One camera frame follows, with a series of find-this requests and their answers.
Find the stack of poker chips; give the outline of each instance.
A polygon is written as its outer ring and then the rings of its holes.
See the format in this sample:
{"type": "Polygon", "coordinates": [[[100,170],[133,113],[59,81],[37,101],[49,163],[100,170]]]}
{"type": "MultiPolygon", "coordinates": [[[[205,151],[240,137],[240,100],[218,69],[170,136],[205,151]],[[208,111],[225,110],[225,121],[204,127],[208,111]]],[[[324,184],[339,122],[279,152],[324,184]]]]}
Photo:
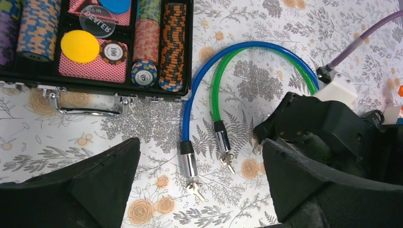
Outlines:
{"type": "Polygon", "coordinates": [[[158,64],[161,0],[139,0],[135,25],[133,61],[158,64]]]}
{"type": "Polygon", "coordinates": [[[170,92],[178,92],[183,86],[185,18],[185,4],[165,5],[159,86],[170,92]]]}
{"type": "Polygon", "coordinates": [[[21,0],[0,0],[0,69],[12,66],[17,43],[21,0]]]}
{"type": "Polygon", "coordinates": [[[17,53],[48,62],[54,60],[61,0],[25,0],[17,53]]]}
{"type": "Polygon", "coordinates": [[[161,0],[138,0],[136,19],[141,18],[152,19],[160,24],[161,0]]]}

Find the floral tablecloth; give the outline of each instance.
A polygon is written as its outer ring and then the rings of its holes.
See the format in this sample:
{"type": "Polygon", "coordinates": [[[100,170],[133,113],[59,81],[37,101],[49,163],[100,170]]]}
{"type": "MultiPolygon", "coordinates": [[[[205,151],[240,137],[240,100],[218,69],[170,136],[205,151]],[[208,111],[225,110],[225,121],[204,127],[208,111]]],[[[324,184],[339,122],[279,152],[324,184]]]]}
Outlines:
{"type": "MultiPolygon", "coordinates": [[[[312,68],[328,63],[354,38],[399,10],[397,0],[194,0],[193,71],[218,50],[245,40],[293,50],[312,68]]],[[[350,78],[363,113],[401,105],[401,20],[365,39],[338,68],[350,78]]],[[[277,223],[261,156],[251,131],[287,91],[308,94],[290,63],[266,50],[239,54],[221,85],[221,115],[230,134],[235,175],[217,161],[208,88],[212,69],[193,105],[191,138],[207,199],[185,190],[176,157],[183,104],[135,101],[122,119],[56,114],[38,90],[0,92],[0,182],[23,182],[139,137],[142,156],[122,227],[260,227],[277,223]]],[[[66,93],[63,106],[108,108],[113,97],[66,93]]]]}

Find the white plug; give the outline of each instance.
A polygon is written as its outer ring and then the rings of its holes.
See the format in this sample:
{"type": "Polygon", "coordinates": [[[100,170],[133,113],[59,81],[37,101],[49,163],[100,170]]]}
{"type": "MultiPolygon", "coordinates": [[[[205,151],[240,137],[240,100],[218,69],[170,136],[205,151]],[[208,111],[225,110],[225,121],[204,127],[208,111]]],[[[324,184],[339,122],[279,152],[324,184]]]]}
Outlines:
{"type": "Polygon", "coordinates": [[[330,72],[331,82],[314,94],[321,101],[340,101],[347,106],[358,97],[357,90],[350,79],[335,70],[330,72]]]}

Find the blue poker chip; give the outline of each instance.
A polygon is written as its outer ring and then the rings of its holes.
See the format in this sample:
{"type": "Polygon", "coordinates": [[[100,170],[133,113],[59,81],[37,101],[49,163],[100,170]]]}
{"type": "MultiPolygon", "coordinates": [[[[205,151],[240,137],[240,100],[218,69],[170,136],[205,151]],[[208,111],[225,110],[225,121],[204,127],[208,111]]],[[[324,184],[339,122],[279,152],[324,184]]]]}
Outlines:
{"type": "Polygon", "coordinates": [[[99,3],[111,13],[126,13],[130,8],[130,0],[99,0],[99,3]]]}
{"type": "Polygon", "coordinates": [[[148,60],[140,60],[132,67],[132,83],[136,87],[150,88],[157,82],[157,68],[148,60]]]}

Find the silver key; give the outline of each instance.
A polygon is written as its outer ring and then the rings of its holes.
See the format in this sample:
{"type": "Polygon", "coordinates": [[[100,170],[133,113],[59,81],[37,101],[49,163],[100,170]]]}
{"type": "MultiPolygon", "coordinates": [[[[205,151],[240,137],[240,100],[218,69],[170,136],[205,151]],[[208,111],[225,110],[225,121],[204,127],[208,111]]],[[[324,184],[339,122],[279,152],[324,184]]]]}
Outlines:
{"type": "Polygon", "coordinates": [[[222,165],[227,166],[232,174],[235,174],[235,170],[231,165],[233,157],[234,155],[232,153],[226,153],[224,156],[220,157],[220,162],[222,165]]]}
{"type": "Polygon", "coordinates": [[[197,198],[199,198],[201,202],[204,202],[206,199],[200,194],[200,192],[198,191],[198,189],[199,189],[199,184],[198,184],[198,183],[195,183],[195,182],[192,182],[192,183],[190,183],[188,186],[186,186],[186,190],[187,190],[189,193],[191,193],[191,194],[197,196],[197,198]]]}

